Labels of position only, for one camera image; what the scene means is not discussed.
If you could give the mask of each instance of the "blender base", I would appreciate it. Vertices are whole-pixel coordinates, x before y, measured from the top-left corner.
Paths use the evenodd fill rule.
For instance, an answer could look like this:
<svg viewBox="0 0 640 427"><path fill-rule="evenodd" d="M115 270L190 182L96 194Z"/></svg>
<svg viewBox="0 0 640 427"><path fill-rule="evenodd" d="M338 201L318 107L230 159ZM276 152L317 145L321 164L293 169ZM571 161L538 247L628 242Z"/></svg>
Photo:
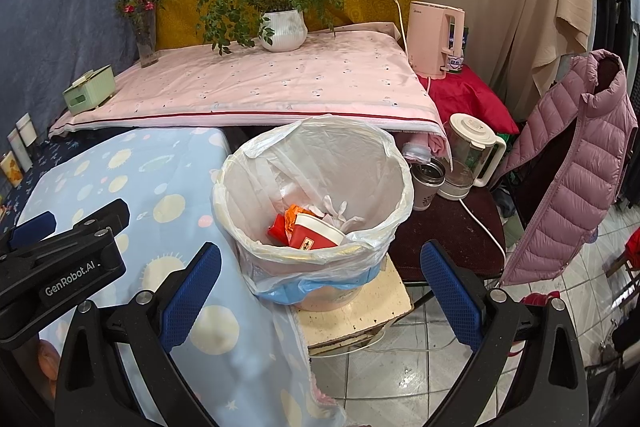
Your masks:
<svg viewBox="0 0 640 427"><path fill-rule="evenodd" d="M447 180L444 180L442 187L438 189L438 195L449 201L463 200L471 190L471 187L459 187L452 185Z"/></svg>

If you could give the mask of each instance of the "red cloth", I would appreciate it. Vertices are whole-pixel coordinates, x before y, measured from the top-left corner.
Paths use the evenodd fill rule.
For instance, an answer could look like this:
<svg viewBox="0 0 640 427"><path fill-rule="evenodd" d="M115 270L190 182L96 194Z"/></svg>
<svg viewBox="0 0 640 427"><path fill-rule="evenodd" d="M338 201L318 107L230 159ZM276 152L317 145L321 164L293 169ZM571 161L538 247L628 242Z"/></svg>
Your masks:
<svg viewBox="0 0 640 427"><path fill-rule="evenodd" d="M418 79L427 89L428 79L420 75ZM500 98L467 65L459 74L447 73L441 80L432 80L429 96L442 123L448 122L452 114L463 112L482 120L496 133L520 132Z"/></svg>
<svg viewBox="0 0 640 427"><path fill-rule="evenodd" d="M558 290L553 290L548 295L544 295L543 293L530 293L526 297L520 299L520 302L523 304L532 304L534 306L544 306L549 299L553 298L560 298L560 292Z"/></svg>
<svg viewBox="0 0 640 427"><path fill-rule="evenodd" d="M626 242L625 256L634 269L640 269L640 229L632 233Z"/></svg>

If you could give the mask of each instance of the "blue gripper pad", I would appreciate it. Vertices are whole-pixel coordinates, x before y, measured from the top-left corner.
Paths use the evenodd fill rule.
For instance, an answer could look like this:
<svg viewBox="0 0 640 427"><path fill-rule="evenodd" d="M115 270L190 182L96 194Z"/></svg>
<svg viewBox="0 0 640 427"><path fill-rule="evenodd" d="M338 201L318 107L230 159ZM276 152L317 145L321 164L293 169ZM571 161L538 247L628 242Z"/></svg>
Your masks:
<svg viewBox="0 0 640 427"><path fill-rule="evenodd" d="M422 246L420 268L458 341L476 352L482 343L482 314L431 242Z"/></svg>
<svg viewBox="0 0 640 427"><path fill-rule="evenodd" d="M211 245L164 309L160 343L165 352L168 353L172 347L179 346L187 339L198 313L218 280L220 269L220 249Z"/></svg>
<svg viewBox="0 0 640 427"><path fill-rule="evenodd" d="M9 247L13 250L28 247L38 241L42 241L47 235L51 235L55 231L56 218L51 212L44 212L14 229L9 241Z"/></svg>

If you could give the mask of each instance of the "pink puffer jacket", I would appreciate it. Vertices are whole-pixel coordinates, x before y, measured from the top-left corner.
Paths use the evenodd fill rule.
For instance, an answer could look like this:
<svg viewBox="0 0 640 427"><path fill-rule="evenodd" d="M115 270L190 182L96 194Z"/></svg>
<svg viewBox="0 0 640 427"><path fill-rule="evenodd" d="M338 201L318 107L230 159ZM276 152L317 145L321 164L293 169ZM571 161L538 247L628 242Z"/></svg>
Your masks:
<svg viewBox="0 0 640 427"><path fill-rule="evenodd" d="M598 67L604 59L609 59L610 67L612 58L619 70L607 89L594 94ZM568 153L507 261L500 280L504 285L560 275L617 196L626 148L638 122L626 94L625 70L616 55L599 50L574 58L562 81L536 105L513 150L497 169L494 184L540 154L574 119Z"/></svg>

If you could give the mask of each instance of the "red paper cup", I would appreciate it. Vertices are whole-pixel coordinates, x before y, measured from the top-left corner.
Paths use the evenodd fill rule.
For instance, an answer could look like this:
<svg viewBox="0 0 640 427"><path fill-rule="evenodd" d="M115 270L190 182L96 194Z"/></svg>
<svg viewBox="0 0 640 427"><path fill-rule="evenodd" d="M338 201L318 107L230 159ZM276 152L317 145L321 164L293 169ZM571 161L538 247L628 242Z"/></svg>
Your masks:
<svg viewBox="0 0 640 427"><path fill-rule="evenodd" d="M299 250L317 250L340 245L344 234L329 223L309 214L298 214L289 246Z"/></svg>

